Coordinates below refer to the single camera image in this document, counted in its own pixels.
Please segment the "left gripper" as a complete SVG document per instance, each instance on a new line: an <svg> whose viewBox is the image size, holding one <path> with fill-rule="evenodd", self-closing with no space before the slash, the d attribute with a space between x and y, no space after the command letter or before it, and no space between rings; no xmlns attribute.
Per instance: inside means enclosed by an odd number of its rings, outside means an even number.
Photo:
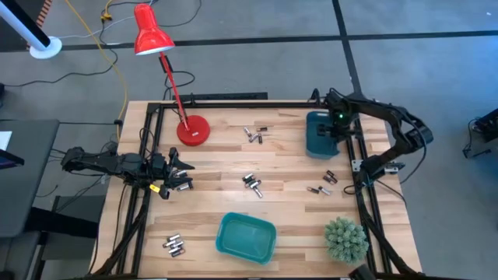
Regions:
<svg viewBox="0 0 498 280"><path fill-rule="evenodd" d="M190 177L173 177L174 168L178 170L194 170L195 167L187 163L183 163L179 159L179 152L176 147L171 147L169 151L170 160L161 153L153 153L151 155L150 166L150 183L154 184L157 180L161 180L166 187L178 187L182 184L192 182Z"/></svg>

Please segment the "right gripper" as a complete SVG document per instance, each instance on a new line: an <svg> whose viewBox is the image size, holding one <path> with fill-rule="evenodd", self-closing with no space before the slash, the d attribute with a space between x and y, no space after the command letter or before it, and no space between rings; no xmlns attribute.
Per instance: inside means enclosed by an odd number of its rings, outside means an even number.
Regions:
<svg viewBox="0 0 498 280"><path fill-rule="evenodd" d="M345 141L347 137L346 132L349 130L354 115L352 106L345 101L334 103L329 107L329 114L331 126L319 124L317 126L317 135L330 136L332 133L332 138L336 142Z"/></svg>

